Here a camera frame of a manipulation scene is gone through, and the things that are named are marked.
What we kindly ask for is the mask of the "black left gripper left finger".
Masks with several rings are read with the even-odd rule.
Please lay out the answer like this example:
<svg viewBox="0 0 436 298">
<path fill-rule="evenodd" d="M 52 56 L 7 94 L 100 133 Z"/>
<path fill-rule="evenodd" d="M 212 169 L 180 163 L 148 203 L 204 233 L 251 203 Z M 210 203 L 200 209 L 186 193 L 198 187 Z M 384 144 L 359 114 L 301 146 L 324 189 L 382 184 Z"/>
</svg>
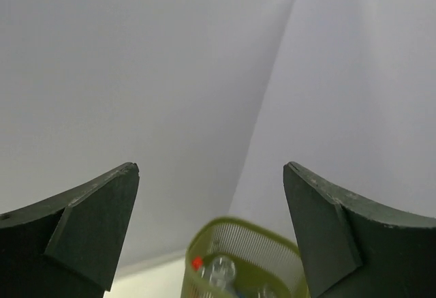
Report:
<svg viewBox="0 0 436 298">
<path fill-rule="evenodd" d="M 111 289 L 140 176 L 124 163 L 1 214 L 2 297 L 103 297 Z"/>
</svg>

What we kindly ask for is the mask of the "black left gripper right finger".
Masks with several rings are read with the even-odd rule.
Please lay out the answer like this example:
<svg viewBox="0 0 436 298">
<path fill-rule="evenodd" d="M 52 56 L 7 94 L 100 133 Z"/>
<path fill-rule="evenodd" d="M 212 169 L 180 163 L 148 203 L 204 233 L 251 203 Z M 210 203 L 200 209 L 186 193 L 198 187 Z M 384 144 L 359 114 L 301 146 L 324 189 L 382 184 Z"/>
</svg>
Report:
<svg viewBox="0 0 436 298">
<path fill-rule="evenodd" d="M 312 297 L 434 297 L 435 219 L 377 203 L 304 166 L 283 185 Z"/>
</svg>

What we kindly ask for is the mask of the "clear ribbed water bottle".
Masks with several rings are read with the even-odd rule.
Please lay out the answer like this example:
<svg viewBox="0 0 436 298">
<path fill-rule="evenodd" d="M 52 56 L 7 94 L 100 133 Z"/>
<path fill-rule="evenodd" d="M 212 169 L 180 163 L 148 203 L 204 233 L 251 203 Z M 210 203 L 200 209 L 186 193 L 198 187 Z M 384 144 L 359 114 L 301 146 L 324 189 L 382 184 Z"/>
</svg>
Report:
<svg viewBox="0 0 436 298">
<path fill-rule="evenodd" d="M 215 257 L 208 266 L 209 284 L 221 290 L 231 287 L 236 279 L 236 265 L 227 256 Z"/>
</svg>

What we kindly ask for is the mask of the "red cap clear bottle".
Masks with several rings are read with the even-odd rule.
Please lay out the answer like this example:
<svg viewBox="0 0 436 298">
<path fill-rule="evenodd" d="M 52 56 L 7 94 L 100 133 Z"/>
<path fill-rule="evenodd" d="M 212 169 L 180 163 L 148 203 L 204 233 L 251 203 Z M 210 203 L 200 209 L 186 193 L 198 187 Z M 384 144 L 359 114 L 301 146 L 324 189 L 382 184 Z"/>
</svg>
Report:
<svg viewBox="0 0 436 298">
<path fill-rule="evenodd" d="M 201 277 L 204 276 L 204 272 L 206 271 L 206 267 L 204 265 L 204 260 L 202 257 L 197 256 L 192 260 L 191 266 L 193 270 L 198 273 Z"/>
</svg>

